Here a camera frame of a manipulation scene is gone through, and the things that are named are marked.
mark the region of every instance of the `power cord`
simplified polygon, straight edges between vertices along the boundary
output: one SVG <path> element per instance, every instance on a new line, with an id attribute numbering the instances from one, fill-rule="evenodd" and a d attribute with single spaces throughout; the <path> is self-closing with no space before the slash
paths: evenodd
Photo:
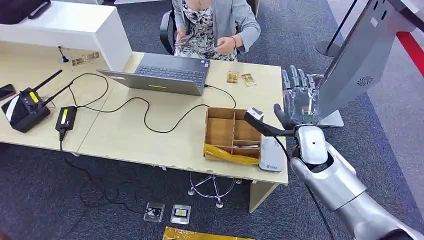
<path id="1" fill-rule="evenodd" d="M 152 131 L 152 132 L 155 132 L 155 133 L 158 133 L 158 134 L 168 134 L 168 133 L 170 133 L 170 132 L 172 132 L 172 131 L 174 131 L 177 127 L 178 127 L 178 125 L 180 124 L 180 122 L 191 112 L 191 111 L 193 111 L 194 109 L 196 109 L 196 108 L 199 108 L 199 107 L 208 107 L 208 108 L 210 108 L 210 106 L 209 105 L 206 105 L 206 104 L 199 104 L 199 105 L 196 105 L 196 106 L 194 106 L 194 107 L 192 107 L 190 110 L 188 110 L 178 121 L 177 121 L 177 123 L 175 124 L 175 126 L 173 127 L 173 128 L 171 128 L 170 130 L 168 130 L 168 131 L 159 131 L 159 130 L 155 130 L 155 129 L 153 129 L 153 128 L 151 128 L 151 127 L 149 127 L 149 125 L 147 124 L 147 113 L 149 112 L 149 109 L 150 109 L 150 102 L 149 101 L 147 101 L 146 99 L 144 99 L 144 98 L 142 98 L 142 97 L 133 97 L 133 98 L 130 98 L 130 99 L 128 99 L 126 102 L 124 102 L 121 106 L 119 106 L 118 108 L 116 108 L 116 109 L 114 109 L 114 110 L 110 110 L 110 111 L 104 111 L 104 110 L 99 110 L 99 109 L 94 109 L 94 108 L 92 108 L 92 107 L 89 107 L 88 105 L 90 105 L 90 104 L 93 104 L 93 103 L 95 103 L 96 101 L 98 101 L 98 100 L 100 100 L 101 98 L 103 98 L 105 95 L 106 95 L 106 93 L 108 92 L 108 90 L 109 90 L 109 83 L 108 83 L 108 80 L 106 79 L 106 77 L 104 77 L 104 76 L 101 76 L 101 75 L 98 75 L 98 74 L 95 74 L 95 73 L 84 73 L 84 74 L 81 74 L 81 75 L 79 75 L 79 76 L 77 76 L 76 78 L 74 78 L 72 81 L 71 81 L 71 83 L 73 83 L 75 80 L 77 80 L 78 78 L 80 78 L 80 77 L 82 77 L 82 76 L 84 76 L 84 75 L 94 75 L 94 76 L 98 76 L 98 77 L 101 77 L 101 78 L 103 78 L 105 81 L 106 81 L 106 90 L 104 91 L 104 93 L 100 96 L 100 97 L 98 97 L 98 98 L 96 98 L 95 100 L 93 100 L 93 101 L 91 101 L 91 102 L 89 102 L 89 103 L 87 103 L 87 104 L 84 104 L 84 105 L 78 105 L 77 104 L 77 100 L 75 99 L 75 95 L 74 95 L 74 92 L 72 91 L 72 88 L 71 88 L 71 86 L 69 86 L 69 90 L 70 90 L 70 93 L 72 94 L 72 99 L 73 99 L 73 103 L 75 104 L 75 106 L 76 106 L 76 108 L 77 109 L 79 109 L 79 108 L 86 108 L 86 109 L 89 109 L 89 110 L 92 110 L 92 111 L 96 111 L 96 112 L 99 112 L 99 113 L 114 113 L 114 112 L 116 112 L 116 111 L 118 111 L 118 110 L 120 110 L 123 106 L 125 106 L 127 103 L 129 103 L 129 102 L 131 102 L 132 100 L 135 100 L 135 99 L 138 99 L 138 100 L 142 100 L 142 101 L 144 101 L 145 103 L 147 103 L 147 109 L 146 109 L 146 111 L 145 111 L 145 113 L 144 113 L 144 119 L 143 119 L 143 121 L 144 121 L 144 125 L 146 126 L 146 128 L 147 129 L 149 129 L 150 131 Z M 228 96 L 230 96 L 231 97 L 231 99 L 232 99 L 232 101 L 234 102 L 234 106 L 232 107 L 233 109 L 235 109 L 236 108 L 236 106 L 237 106 L 237 103 L 236 103 L 236 100 L 234 99 L 234 97 L 230 94 L 230 93 L 228 93 L 227 91 L 225 91 L 225 90 L 223 90 L 223 89 L 221 89 L 221 88 L 218 88 L 218 87 L 215 87 L 215 86 L 212 86 L 212 85 L 208 85 L 208 84 L 205 84 L 204 85 L 204 87 L 205 88 L 213 88 L 213 89 L 216 89 L 216 90 L 219 90 L 219 91 L 222 91 L 222 92 L 224 92 L 224 93 L 226 93 Z"/>
<path id="2" fill-rule="evenodd" d="M 81 222 L 81 220 L 83 219 L 83 217 L 84 217 L 84 215 L 87 213 L 87 211 L 89 210 L 89 209 L 91 209 L 91 208 L 99 208 L 99 207 L 104 207 L 104 206 L 106 206 L 107 204 L 112 204 L 112 205 L 122 205 L 122 206 L 125 206 L 125 208 L 128 210 L 128 211 L 130 211 L 130 212 L 132 212 L 132 213 L 135 213 L 135 214 L 142 214 L 142 215 L 144 215 L 144 214 L 146 214 L 146 213 L 150 213 L 150 212 L 153 212 L 153 214 L 155 215 L 155 216 L 159 216 L 160 214 L 161 214 L 161 212 L 160 212 L 160 210 L 158 210 L 158 209 L 155 209 L 155 208 L 149 208 L 149 209 L 145 209 L 144 211 L 137 211 L 137 210 L 134 210 L 134 209 L 131 209 L 129 206 L 128 206 L 128 204 L 126 203 L 126 202 L 119 202 L 119 201 L 117 201 L 117 199 L 119 198 L 119 196 L 120 196 L 120 191 L 119 191 L 119 186 L 121 186 L 121 185 L 123 185 L 123 184 L 130 184 L 130 185 L 133 185 L 133 186 L 136 186 L 135 184 L 133 184 L 133 183 L 131 183 L 131 182 L 129 182 L 129 181 L 123 181 L 123 182 L 121 182 L 119 185 L 118 185 L 118 187 L 116 188 L 116 197 L 115 198 L 110 198 L 107 194 L 106 194 L 106 191 L 107 191 L 107 189 L 104 187 L 104 186 L 102 186 L 102 184 L 100 184 L 99 182 L 96 182 L 95 180 L 94 180 L 94 178 L 93 178 L 93 176 L 91 175 L 91 173 L 88 171 L 88 170 L 86 170 L 86 169 L 84 169 L 84 168 L 82 168 L 82 167 L 79 167 L 79 166 L 77 166 L 77 165 L 75 165 L 75 164 L 73 164 L 72 162 L 70 162 L 68 159 L 67 159 L 67 157 L 66 157 L 66 155 L 65 155 L 65 152 L 63 152 L 63 141 L 61 140 L 61 141 L 59 141 L 59 146 L 60 146 L 60 153 L 62 154 L 62 157 L 63 157 L 63 160 L 65 161 L 65 163 L 66 164 L 68 164 L 70 167 L 72 167 L 72 168 L 75 168 L 75 169 L 77 169 L 77 170 L 79 170 L 79 171 L 81 171 L 81 172 L 84 172 L 86 175 L 87 175 L 87 177 L 88 177 L 88 181 L 86 181 L 84 184 L 82 184 L 82 186 L 79 188 L 79 193 L 78 193 L 78 197 L 79 197 L 79 200 L 82 202 L 82 204 L 84 204 L 84 206 L 85 206 L 85 210 L 82 212 L 82 214 L 81 214 L 81 216 L 79 217 L 79 219 L 76 221 L 76 223 L 70 228 L 70 230 L 66 233 L 66 234 L 64 234 L 60 239 L 64 239 L 67 235 L 69 235 L 76 227 L 77 227 L 77 225 Z M 96 202 L 95 203 L 89 203 L 89 202 L 87 202 L 86 200 L 84 200 L 84 198 L 83 198 L 83 194 L 82 194 L 82 192 L 83 192 L 83 189 L 87 186 L 87 184 L 89 184 L 89 183 L 92 183 L 94 186 L 95 186 L 95 188 L 99 191 L 99 192 L 101 192 L 101 196 L 100 196 L 100 198 L 99 199 L 97 199 L 96 200 Z M 138 194 L 138 192 L 137 191 L 135 191 L 135 204 L 136 205 L 138 205 L 138 206 L 142 206 L 141 204 L 139 204 L 139 202 L 138 202 L 138 197 L 139 196 L 139 194 Z"/>
<path id="3" fill-rule="evenodd" d="M 89 103 L 86 103 L 86 104 L 84 104 L 84 105 L 78 105 L 77 104 L 77 100 L 76 100 L 76 98 L 75 98 L 75 94 L 74 94 L 74 92 L 72 91 L 72 88 L 71 88 L 71 84 L 72 83 L 74 83 L 74 81 L 75 80 L 77 80 L 77 79 L 79 79 L 79 78 L 81 78 L 82 76 L 86 76 L 86 75 L 92 75 L 92 76 L 97 76 L 97 77 L 100 77 L 100 78 L 103 78 L 104 80 L 105 80 L 105 82 L 106 82 L 106 89 L 105 89 L 105 91 L 103 92 L 103 94 L 101 95 L 101 96 L 99 96 L 98 98 L 96 98 L 95 100 L 93 100 L 93 101 L 91 101 L 91 102 L 89 102 Z M 172 132 L 173 130 L 175 130 L 175 128 L 177 128 L 177 126 L 180 124 L 180 122 L 191 112 L 191 111 L 193 111 L 194 109 L 196 109 L 196 108 L 199 108 L 199 107 L 203 107 L 203 106 L 205 106 L 205 107 L 210 107 L 209 105 L 206 105 L 206 104 L 199 104 L 199 105 L 196 105 L 196 106 L 194 106 L 194 107 L 192 107 L 190 110 L 188 110 L 179 120 L 178 120 L 178 122 L 175 124 L 175 126 L 173 127 L 173 128 L 171 128 L 170 130 L 168 130 L 168 131 L 159 131 L 159 130 L 154 130 L 154 129 L 152 129 L 151 127 L 149 127 L 148 126 L 148 124 L 147 124 L 147 122 L 146 122 L 146 119 L 147 119 L 147 113 L 149 112 L 149 109 L 150 109 L 150 103 L 149 103 L 149 101 L 147 101 L 146 99 L 144 99 L 144 98 L 142 98 L 142 97 L 133 97 L 133 98 L 131 98 L 131 99 L 129 99 L 129 100 L 127 100 L 126 102 L 124 102 L 121 106 L 119 106 L 118 108 L 116 108 L 116 109 L 114 109 L 114 110 L 110 110 L 110 111 L 103 111 L 103 110 L 99 110 L 99 109 L 94 109 L 94 108 L 92 108 L 92 107 L 89 107 L 89 105 L 90 104 L 93 104 L 93 103 L 95 103 L 95 102 L 97 102 L 98 100 L 100 100 L 101 98 L 103 98 L 105 95 L 106 95 L 106 93 L 108 92 L 108 90 L 109 90 L 109 82 L 108 82 L 108 80 L 106 79 L 106 77 L 104 77 L 104 76 L 102 76 L 102 75 L 98 75 L 98 74 L 95 74 L 95 73 L 84 73 L 84 74 L 81 74 L 81 75 L 79 75 L 79 76 L 77 76 L 77 77 L 75 77 L 71 82 L 70 82 L 71 84 L 69 85 L 69 91 L 70 91 L 70 93 L 71 93 L 71 95 L 72 95 L 72 99 L 73 99 L 73 102 L 74 102 L 74 104 L 75 104 L 75 107 L 78 109 L 78 108 L 86 108 L 86 109 L 89 109 L 89 110 L 92 110 L 92 111 L 96 111 L 96 112 L 100 112 L 100 113 L 114 113 L 114 112 L 116 112 L 116 111 L 118 111 L 118 110 L 120 110 L 123 106 L 125 106 L 127 103 L 129 103 L 129 102 L 131 102 L 132 100 L 135 100 L 135 99 L 138 99 L 138 100 L 142 100 L 142 101 L 144 101 L 145 103 L 147 103 L 147 109 L 146 109 L 146 111 L 145 111 L 145 114 L 144 114 L 144 124 L 145 124 L 145 126 L 150 130 L 150 131 L 153 131 L 153 132 L 155 132 L 155 133 L 160 133 L 160 134 L 167 134 L 167 133 L 170 133 L 170 132 Z M 231 97 L 231 99 L 232 99 L 232 101 L 234 102 L 234 107 L 233 107 L 233 109 L 235 109 L 236 108 L 236 106 L 237 106 L 237 103 L 236 103 L 236 100 L 234 99 L 234 97 L 230 94 L 230 93 L 228 93 L 227 91 L 225 91 L 225 90 L 223 90 L 223 89 L 221 89 L 221 88 L 218 88 L 218 87 L 215 87 L 215 86 L 212 86 L 212 85 L 208 85 L 208 84 L 205 84 L 204 85 L 204 87 L 205 88 L 214 88 L 214 89 L 216 89 L 216 90 L 219 90 L 219 91 L 222 91 L 222 92 L 224 92 L 224 93 L 226 93 L 226 94 L 228 94 L 230 97 Z M 123 206 L 125 206 L 125 208 L 128 210 L 128 211 L 130 211 L 130 212 L 132 212 L 132 213 L 136 213 L 136 214 L 146 214 L 146 213 L 150 213 L 150 212 L 153 212 L 153 214 L 155 215 L 155 216 L 159 216 L 160 214 L 161 214 L 161 212 L 160 212 L 160 210 L 158 210 L 158 209 L 156 209 L 156 208 L 149 208 L 149 209 L 145 209 L 144 211 L 137 211 L 137 210 L 133 210 L 133 209 L 131 209 L 128 205 L 127 205 L 127 203 L 125 203 L 125 202 L 118 202 L 117 201 L 117 199 L 118 199 L 118 197 L 119 197 L 119 195 L 120 195 L 120 191 L 119 191 L 119 187 L 117 187 L 116 188 L 116 197 L 114 198 L 114 199 L 112 199 L 112 198 L 110 198 L 107 194 L 106 194 L 106 187 L 104 187 L 104 186 L 102 186 L 102 184 L 100 184 L 99 182 L 96 182 L 95 180 L 94 180 L 94 178 L 93 178 L 93 176 L 90 174 L 90 172 L 88 171 L 88 170 L 86 170 L 86 169 L 84 169 L 84 168 L 82 168 L 82 167 L 79 167 L 79 166 L 77 166 L 77 165 L 75 165 L 75 164 L 73 164 L 72 162 L 70 162 L 68 159 L 67 159 L 67 157 L 66 157 L 66 155 L 65 155 L 65 153 L 64 153 L 64 151 L 63 151 L 63 141 L 64 141 L 64 139 L 65 139 L 65 136 L 66 136 L 66 129 L 61 129 L 60 131 L 59 131 L 59 146 L 60 146 L 60 153 L 62 154 L 62 157 L 63 157 L 63 160 L 65 161 L 65 163 L 66 164 L 68 164 L 70 167 L 72 167 L 72 168 L 75 168 L 75 169 L 77 169 L 77 170 L 79 170 L 79 171 L 81 171 L 81 172 L 84 172 L 86 175 L 87 175 L 87 177 L 88 177 L 88 181 L 86 181 L 81 187 L 80 187 L 80 189 L 79 189 L 79 194 L 78 194 L 78 197 L 79 197 L 79 200 L 84 204 L 84 206 L 86 207 L 85 209 L 84 209 L 84 211 L 82 212 L 82 214 L 81 214 L 81 216 L 79 217 L 79 219 L 76 221 L 76 223 L 70 228 L 70 230 L 66 233 L 66 234 L 64 234 L 60 239 L 64 239 L 66 236 L 68 236 L 76 227 L 77 227 L 77 225 L 81 222 L 81 220 L 83 219 L 83 217 L 84 217 L 84 215 L 87 213 L 87 211 L 89 210 L 89 209 L 91 209 L 91 208 L 98 208 L 98 207 L 103 207 L 103 206 L 105 206 L 106 204 L 112 204 L 112 205 L 123 205 Z M 89 184 L 89 183 L 92 183 L 94 186 L 95 186 L 95 188 L 99 191 L 99 192 L 101 192 L 101 196 L 100 196 L 100 198 L 96 201 L 96 203 L 88 203 L 87 201 L 85 201 L 84 200 L 84 198 L 83 198 L 83 196 L 82 196 L 82 191 L 83 191 L 83 189 L 87 186 L 87 184 Z M 131 183 L 131 182 L 128 182 L 128 181 L 124 181 L 124 182 L 121 182 L 121 184 L 120 185 L 122 185 L 122 184 L 131 184 L 131 185 L 133 185 L 133 186 L 135 186 L 135 184 L 133 184 L 133 183 Z M 138 192 L 137 191 L 135 191 L 135 203 L 136 203 L 136 205 L 138 205 L 138 206 L 141 206 L 140 204 L 139 204 L 139 202 L 138 202 Z"/>
<path id="4" fill-rule="evenodd" d="M 278 143 L 278 144 L 280 145 L 280 147 L 283 149 L 284 154 L 285 154 L 285 156 L 286 156 L 286 158 L 287 158 L 287 161 L 290 163 L 291 159 L 290 159 L 289 153 L 287 152 L 286 148 L 284 147 L 284 145 L 281 143 L 281 141 L 280 141 L 280 140 L 279 140 L 276 136 L 274 136 L 274 139 L 277 141 L 277 143 Z M 308 185 L 306 185 L 306 183 L 305 183 L 305 186 L 306 186 L 306 189 L 307 189 L 307 191 L 309 192 L 310 196 L 312 197 L 313 203 L 315 203 L 315 206 L 316 206 L 316 208 L 318 209 L 319 215 L 321 216 L 322 221 L 324 222 L 325 227 L 327 228 L 328 234 L 330 235 L 330 239 L 331 239 L 331 240 L 335 240 L 334 235 L 333 235 L 333 232 L 332 232 L 332 231 L 331 231 L 331 229 L 330 229 L 330 225 L 329 225 L 329 223 L 327 222 L 327 219 L 326 219 L 326 217 L 324 216 L 323 210 L 321 209 L 320 205 L 318 204 L 317 199 L 315 198 L 315 196 L 314 196 L 314 194 L 312 193 L 312 190 L 309 188 L 309 186 L 308 186 Z"/>

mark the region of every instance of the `bracelet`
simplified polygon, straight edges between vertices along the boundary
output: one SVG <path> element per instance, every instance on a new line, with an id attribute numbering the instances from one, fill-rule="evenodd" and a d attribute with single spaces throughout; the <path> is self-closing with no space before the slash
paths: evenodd
<path id="1" fill-rule="evenodd" d="M 234 39 L 234 49 L 237 48 L 237 40 L 235 36 L 231 36 L 232 39 Z"/>

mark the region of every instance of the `laptop keyboard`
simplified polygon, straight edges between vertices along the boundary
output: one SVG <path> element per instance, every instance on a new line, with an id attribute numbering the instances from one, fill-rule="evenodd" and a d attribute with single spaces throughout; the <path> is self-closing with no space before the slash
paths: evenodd
<path id="1" fill-rule="evenodd" d="M 203 83 L 203 78 L 205 76 L 204 72 L 199 71 L 185 71 L 185 70 L 175 70 L 161 67 L 151 67 L 151 66 L 138 66 L 135 74 L 152 76 L 156 78 L 170 78 L 177 80 L 189 80 L 196 83 L 197 87 L 200 88 Z"/>

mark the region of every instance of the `red barrier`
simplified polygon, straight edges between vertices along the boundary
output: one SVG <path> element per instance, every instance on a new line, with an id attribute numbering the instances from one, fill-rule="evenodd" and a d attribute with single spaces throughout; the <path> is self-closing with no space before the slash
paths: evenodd
<path id="1" fill-rule="evenodd" d="M 405 48 L 409 57 L 412 59 L 413 63 L 424 77 L 424 51 L 421 49 L 420 45 L 417 43 L 410 32 L 400 31 L 396 33 L 396 36 Z"/>

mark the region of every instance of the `laptop cable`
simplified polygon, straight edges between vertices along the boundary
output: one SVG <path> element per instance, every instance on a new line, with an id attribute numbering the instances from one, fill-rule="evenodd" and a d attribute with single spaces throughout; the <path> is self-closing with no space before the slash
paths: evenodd
<path id="1" fill-rule="evenodd" d="M 156 212 L 157 211 L 157 209 L 154 209 L 154 208 L 152 208 L 152 209 L 145 209 L 144 211 L 137 211 L 137 210 L 134 210 L 134 209 L 132 209 L 132 208 L 130 208 L 129 207 L 129 205 L 126 203 L 126 202 L 122 202 L 122 201 L 117 201 L 118 200 L 118 198 L 119 198 L 119 196 L 120 196 L 120 190 L 119 190 L 119 186 L 121 186 L 121 185 L 124 185 L 124 184 L 130 184 L 130 185 L 133 185 L 133 186 L 136 186 L 134 183 L 131 183 L 131 182 L 129 182 L 129 181 L 123 181 L 123 182 L 121 182 L 119 185 L 118 185 L 118 187 L 116 188 L 116 196 L 115 196 L 115 198 L 110 198 L 107 194 L 106 194 L 106 191 L 107 191 L 107 188 L 104 186 L 104 184 L 103 184 L 103 182 L 101 181 L 101 180 L 99 180 L 99 181 L 95 181 L 95 178 L 92 176 L 92 174 L 88 171 L 88 170 L 86 170 L 85 168 L 82 168 L 82 167 L 79 167 L 79 166 L 77 166 L 77 165 L 75 165 L 74 163 L 72 163 L 71 161 L 69 161 L 68 159 L 67 159 L 67 156 L 66 156 L 66 154 L 65 154 L 65 152 L 64 152 L 64 150 L 63 150 L 63 141 L 65 140 L 65 137 L 66 137 L 66 133 L 67 133 L 67 131 L 71 131 L 72 129 L 73 129 L 73 126 L 74 126 L 74 121 L 75 121 L 75 118 L 76 118 L 76 115 L 77 115 L 77 109 L 78 108 L 86 108 L 86 109 L 89 109 L 89 110 L 92 110 L 92 111 L 96 111 L 96 112 L 100 112 L 100 113 L 114 113 L 114 112 L 116 112 L 116 111 L 118 111 L 118 110 L 120 110 L 123 106 L 125 106 L 127 103 L 129 103 L 129 102 L 131 102 L 132 100 L 135 100 L 135 99 L 138 99 L 138 100 L 142 100 L 142 101 L 144 101 L 144 102 L 146 102 L 147 103 L 147 110 L 145 111 L 145 114 L 144 114 L 144 124 L 145 124 L 145 126 L 150 130 L 150 131 L 153 131 L 153 132 L 155 132 L 155 133 L 160 133 L 160 134 L 166 134 L 166 133 L 170 133 L 170 132 L 172 132 L 175 128 L 177 128 L 177 126 L 179 125 L 179 123 L 191 112 L 191 111 L 193 111 L 194 109 L 196 109 L 196 108 L 199 108 L 199 107 L 210 107 L 209 105 L 206 105 L 206 104 L 199 104 L 199 105 L 196 105 L 196 106 L 194 106 L 194 107 L 192 107 L 190 110 L 188 110 L 179 120 L 178 120 L 178 122 L 175 124 L 175 126 L 173 127 L 173 128 L 171 128 L 170 130 L 168 130 L 168 131 L 158 131 L 158 130 L 154 130 L 154 129 L 152 129 L 152 128 L 150 128 L 148 125 L 147 125 L 147 123 L 146 123 L 146 118 L 147 118 L 147 113 L 148 113 L 148 111 L 149 111 L 149 109 L 150 109 L 150 103 L 149 103 L 149 101 L 147 101 L 146 99 L 144 99 L 144 98 L 142 98 L 142 97 L 133 97 L 133 98 L 130 98 L 129 100 L 127 100 L 126 102 L 124 102 L 121 106 L 119 106 L 118 108 L 116 108 L 116 109 L 114 109 L 114 110 L 111 110 L 111 111 L 103 111 L 103 110 L 99 110 L 99 109 L 94 109 L 94 108 L 91 108 L 91 107 L 89 107 L 89 105 L 91 105 L 91 104 L 93 104 L 93 103 L 95 103 L 95 102 L 97 102 L 97 101 L 99 101 L 101 98 L 103 98 L 105 95 L 106 95 L 106 93 L 108 92 L 108 90 L 109 90 L 109 83 L 108 83 L 108 80 L 106 79 L 106 77 L 104 77 L 104 76 L 102 76 L 102 75 L 98 75 L 98 74 L 95 74 L 95 73 L 84 73 L 84 74 L 81 74 L 81 75 L 79 75 L 79 76 L 77 76 L 77 77 L 75 77 L 70 83 L 74 83 L 74 81 L 75 80 L 77 80 L 77 79 L 79 79 L 79 78 L 81 78 L 82 76 L 86 76 L 86 75 L 92 75 L 92 76 L 97 76 L 97 77 L 100 77 L 100 78 L 103 78 L 104 80 L 105 80 L 105 82 L 106 82 L 106 89 L 105 89 L 105 91 L 103 92 L 103 94 L 101 95 L 101 96 L 99 96 L 98 98 L 96 98 L 95 100 L 92 100 L 91 102 L 89 102 L 89 103 L 86 103 L 86 104 L 84 104 L 84 105 L 78 105 L 77 104 L 77 101 L 76 101 L 76 98 L 75 98 L 75 94 L 74 94 L 74 92 L 72 91 L 72 89 L 71 89 L 71 84 L 69 85 L 69 91 L 71 92 L 71 95 L 72 95 L 72 99 L 73 99 L 73 102 L 74 102 L 74 105 L 75 106 L 67 106 L 67 107 L 62 107 L 61 108 L 61 110 L 60 110 L 60 113 L 59 113 L 59 117 L 58 117 L 58 119 L 57 119 L 57 123 L 56 123 L 56 130 L 59 132 L 59 150 L 60 150 L 60 154 L 62 155 L 62 158 L 63 158 L 63 160 L 64 160 L 64 162 L 68 165 L 68 166 L 70 166 L 70 167 L 72 167 L 72 168 L 74 168 L 74 169 L 77 169 L 77 170 L 79 170 L 79 171 L 81 171 L 81 172 L 83 172 L 83 173 L 85 173 L 85 175 L 88 177 L 88 180 L 84 183 L 84 184 L 82 184 L 82 186 L 79 188 L 79 193 L 78 193 L 78 197 L 79 197 L 79 200 L 83 203 L 83 205 L 85 206 L 85 209 L 84 209 L 84 211 L 82 212 L 82 214 L 81 214 L 81 216 L 79 217 L 79 219 L 74 223 L 74 225 L 72 225 L 72 227 L 68 230 L 68 232 L 66 232 L 66 234 L 64 234 L 62 237 L 60 237 L 59 239 L 60 240 L 62 240 L 62 239 L 64 239 L 65 237 L 67 237 L 72 231 L 74 231 L 74 229 L 77 227 L 77 225 L 81 222 L 81 220 L 83 219 L 83 217 L 85 216 L 85 214 L 86 214 L 86 212 L 89 210 L 89 209 L 92 209 L 92 208 L 99 208 L 99 207 L 104 207 L 104 206 L 106 206 L 107 204 L 111 204 L 111 205 L 122 205 L 122 206 L 125 206 L 125 208 L 128 210 L 128 211 L 130 211 L 130 212 L 132 212 L 132 213 L 136 213 L 136 214 L 142 214 L 142 215 L 144 215 L 145 213 L 149 213 L 149 212 L 153 212 L 153 214 L 161 214 L 160 212 Z M 224 92 L 224 93 L 226 93 L 227 95 L 229 95 L 230 97 L 231 97 L 231 99 L 232 99 L 232 101 L 234 102 L 234 106 L 233 106 L 233 109 L 235 109 L 236 108 L 236 106 L 237 106 L 237 103 L 236 103 L 236 100 L 234 99 L 234 97 L 230 94 L 230 93 L 228 93 L 227 91 L 225 91 L 225 90 L 223 90 L 223 89 L 221 89 L 221 88 L 218 88 L 218 87 L 215 87 L 215 86 L 212 86 L 212 85 L 208 85 L 208 84 L 205 84 L 204 85 L 204 87 L 205 88 L 213 88 L 213 89 L 216 89 L 216 90 L 219 90 L 219 91 L 222 91 L 222 92 Z M 95 203 L 93 203 L 93 202 L 88 202 L 88 201 L 86 201 L 86 200 L 84 200 L 84 198 L 83 198 L 83 194 L 82 194 L 82 192 L 83 192 L 83 189 L 88 185 L 88 184 L 93 184 L 94 185 L 94 187 L 97 189 L 97 191 L 99 191 L 100 193 L 101 193 L 101 195 L 99 196 L 99 198 L 97 199 L 97 201 L 95 201 Z M 138 203 L 138 192 L 137 191 L 135 191 L 135 196 L 134 196 L 134 198 L 135 198 L 135 204 L 137 205 L 137 206 L 141 206 L 139 203 Z"/>

